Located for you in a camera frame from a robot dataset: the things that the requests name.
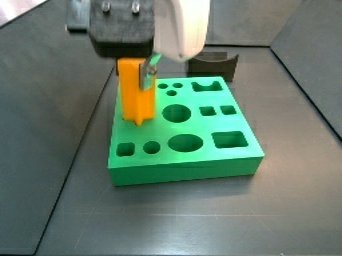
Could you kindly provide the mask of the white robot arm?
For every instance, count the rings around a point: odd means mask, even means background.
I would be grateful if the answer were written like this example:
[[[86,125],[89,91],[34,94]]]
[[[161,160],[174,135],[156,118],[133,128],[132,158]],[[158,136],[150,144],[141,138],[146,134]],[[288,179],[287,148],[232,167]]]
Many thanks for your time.
[[[144,58],[138,86],[152,87],[161,56],[184,62],[199,54],[211,0],[90,0],[88,34],[101,57]]]

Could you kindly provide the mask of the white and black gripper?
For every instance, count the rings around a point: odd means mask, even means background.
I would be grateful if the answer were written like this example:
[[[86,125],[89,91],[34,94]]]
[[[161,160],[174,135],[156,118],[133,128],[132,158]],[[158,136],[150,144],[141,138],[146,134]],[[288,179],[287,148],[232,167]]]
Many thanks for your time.
[[[88,35],[101,57],[146,58],[153,49],[153,0],[90,0]],[[160,58],[153,53],[138,66],[142,91],[152,87]]]

